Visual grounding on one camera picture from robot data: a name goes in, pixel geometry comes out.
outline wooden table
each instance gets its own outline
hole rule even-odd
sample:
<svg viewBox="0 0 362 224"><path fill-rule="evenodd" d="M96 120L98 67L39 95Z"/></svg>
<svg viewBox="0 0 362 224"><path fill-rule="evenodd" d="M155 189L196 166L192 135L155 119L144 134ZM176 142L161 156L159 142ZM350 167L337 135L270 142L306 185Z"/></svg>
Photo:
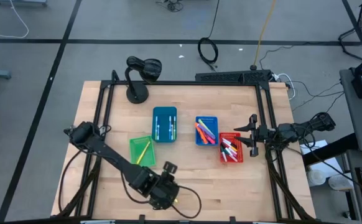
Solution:
<svg viewBox="0 0 362 224"><path fill-rule="evenodd" d="M82 121L92 121L100 82L85 82L81 93L74 125ZM116 85L109 117L112 130L106 136L107 145L124 156L129 155L129 139L151 135L152 110L156 106L177 107L177 140L172 144L154 144L158 174L165 161L178 165L175 179L180 185L196 190L202 198L202 212L195 220L222 221L235 216L237 221L275 221L274 204L267 163L264 158L264 145L258 144L259 155L249 156L249 148L243 146L242 164L222 164L218 146L197 146L195 144L194 122L196 116L216 116L220 132L233 132L233 128L245 126L249 117L259 115L255 88L252 86L169 86L149 85L146 102L134 105L126 98L126 87ZM292 112L284 83L270 83L276 121L293 123ZM269 121L265 94L262 92L266 120ZM250 133L241 133L248 137ZM290 147L299 150L297 143ZM64 166L78 150L69 144ZM284 163L290 191L307 213L315 216L311 194L305 176L301 156L288 149L284 150ZM85 155L79 155L66 173L62 202L73 197L80 186ZM142 200L133 190L131 195ZM283 217L287 217L283 194L278 188ZM86 213L88 193L85 194L83 213ZM193 215L198 209L195 196L180 190L179 210ZM58 213L58 193L52 214ZM172 208L153 211L150 205L140 205L130 201L124 192L120 173L103 161L93 218L97 219L138 219L145 214L147 220L183 220Z"/></svg>

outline desk lamp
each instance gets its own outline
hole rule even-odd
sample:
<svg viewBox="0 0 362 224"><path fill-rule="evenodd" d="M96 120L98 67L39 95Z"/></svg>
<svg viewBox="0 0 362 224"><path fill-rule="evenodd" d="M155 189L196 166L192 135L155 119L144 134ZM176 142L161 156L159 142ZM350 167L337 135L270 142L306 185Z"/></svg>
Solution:
<svg viewBox="0 0 362 224"><path fill-rule="evenodd" d="M132 83L130 80L130 72L132 70L138 71L141 78L148 83L156 81L162 71L162 63L157 59L141 60L137 57L130 56L127 58L128 68L124 72L128 89L126 92L127 99L131 103L142 103L146 101L149 96L148 89L142 83Z"/></svg>

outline gray floor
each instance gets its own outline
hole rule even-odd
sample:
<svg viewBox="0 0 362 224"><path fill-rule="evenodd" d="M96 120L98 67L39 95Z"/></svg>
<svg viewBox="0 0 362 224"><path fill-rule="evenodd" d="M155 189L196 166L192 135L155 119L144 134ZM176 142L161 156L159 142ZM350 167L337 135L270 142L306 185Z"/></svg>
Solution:
<svg viewBox="0 0 362 224"><path fill-rule="evenodd" d="M350 1L354 12L360 2ZM75 0L49 0L48 8L17 7L30 28L28 38L62 38L74 3ZM70 38L199 39L208 35L216 1L183 3L183 11L170 13L154 0L83 0ZM212 38L257 40L270 5L270 0L221 1ZM351 28L340 0L279 0L264 39L336 40ZM22 25L6 6L0 7L0 33L23 33ZM348 40L358 38L354 34ZM248 70L256 50L254 45L219 45L218 48L219 72ZM276 48L278 46L263 45L260 58L265 51ZM0 80L0 206L57 50L57 44L0 44L0 69L12 72L11 80ZM361 47L349 47L349 50L362 56ZM196 45L68 44L7 221L50 215L67 148L62 129L73 123L83 82L108 79L112 69L124 79L125 62L130 55L160 59L164 66L161 80L194 80L196 73L211 72L200 60ZM264 68L287 73L293 80L307 83L312 93L319 93L338 81L340 69L355 67L360 62L343 54L340 47L302 46L270 53L262 63ZM297 96L290 101L292 108L310 98L302 85L295 84L295 87ZM295 121L305 121L316 112L325 111L334 98L318 98L295 110ZM344 97L335 103L330 114L337 123L336 130L317 133L317 139L332 142L353 131ZM322 186L313 188L312 195L319 218L347 222L340 215L347 209L343 193Z"/></svg>

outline black metal frame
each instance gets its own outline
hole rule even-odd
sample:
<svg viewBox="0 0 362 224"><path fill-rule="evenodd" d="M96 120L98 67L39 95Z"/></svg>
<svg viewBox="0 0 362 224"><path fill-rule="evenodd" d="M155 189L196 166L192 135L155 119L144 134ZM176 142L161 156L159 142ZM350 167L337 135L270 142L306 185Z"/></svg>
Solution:
<svg viewBox="0 0 362 224"><path fill-rule="evenodd" d="M195 81L190 81L190 82L189 81L158 81L158 82L155 82L155 83L152 83L152 84L148 84L148 83L142 82L142 81L134 81L134 83L143 83L145 85L254 86L255 89L256 89L256 96L257 96L257 101L258 101L258 108L259 108L259 115L260 115L260 119L261 119L261 124L266 124L266 117L265 117L265 113L264 113L264 105L263 105L262 96L261 96L261 89L262 89L262 90L264 90L264 92L266 94L267 106L268 106L271 126L273 128L276 127L275 114L274 114L274 109L273 109L273 106L272 106L272 98L271 98L271 93L269 91L268 82L218 83L218 82L195 82ZM98 94L98 101L97 101L95 116L94 116L94 121L93 121L94 124L98 124L98 119L100 117L100 111L101 111L101 107L102 107L102 104L103 104L104 91L105 91L105 89L107 87L109 87L109 95L108 95L108 100L106 102L106 109L105 109L104 121L103 121L103 125L108 125L109 112L110 112L110 107L111 107L112 99L113 99L113 91L114 91L114 87L116 85L127 85L127 81L119 81L118 78L117 78L117 75L116 76L112 75L112 80L103 80L103 81L101 81L100 92ZM278 165L279 165L279 174L280 174L283 182L287 186L287 177L286 177L286 172L285 172L282 153L277 152L277 156L279 156L279 158L277 160ZM99 168L100 167L100 159L97 159L96 162L99 162L99 166L98 166L98 168ZM87 155L86 156L86 161L85 161L85 166L84 166L84 169L83 169L83 176L82 176L81 184L83 184L85 179L87 178L90 166L91 166L91 156ZM88 217L92 217L92 214L93 214L96 189L97 189L97 185L98 185L98 178L99 177L97 176L97 178L94 180L94 182L92 184L90 198L89 198L89 202L88 202L88 211L87 211L87 216ZM277 185L276 185L275 181L272 178L270 178L270 182L271 182L271 191L272 191L272 197L273 197L273 201L274 201L274 210L275 210L275 214L276 214L276 219L279 221L280 219L282 219L282 212L281 212L281 205L280 205L280 201L279 201L279 194L278 194L278 191L277 191ZM286 204L288 219L294 219L293 208L292 208L291 204L289 203L288 198L286 198L286 197L285 197L285 204ZM76 207L76 212L75 212L76 216L81 215L81 207L82 207L82 205L83 205L83 199L81 199L81 201L79 202L79 204Z"/></svg>

